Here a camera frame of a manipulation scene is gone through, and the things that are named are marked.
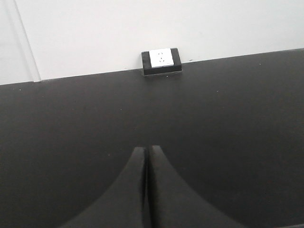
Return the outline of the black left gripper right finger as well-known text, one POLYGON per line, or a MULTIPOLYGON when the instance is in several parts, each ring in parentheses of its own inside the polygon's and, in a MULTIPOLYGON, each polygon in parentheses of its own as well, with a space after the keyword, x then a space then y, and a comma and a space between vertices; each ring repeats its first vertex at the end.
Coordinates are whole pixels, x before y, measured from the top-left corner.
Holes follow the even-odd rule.
POLYGON ((154 228, 238 228, 240 224, 198 195, 160 146, 149 149, 148 200, 154 228))

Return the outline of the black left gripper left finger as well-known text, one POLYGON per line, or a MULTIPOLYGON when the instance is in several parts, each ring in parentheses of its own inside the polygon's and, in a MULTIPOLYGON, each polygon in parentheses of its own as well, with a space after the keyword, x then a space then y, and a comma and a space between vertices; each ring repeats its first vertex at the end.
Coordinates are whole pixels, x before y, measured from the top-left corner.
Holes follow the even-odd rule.
POLYGON ((63 228, 143 228, 147 152, 135 147, 112 185, 63 228))

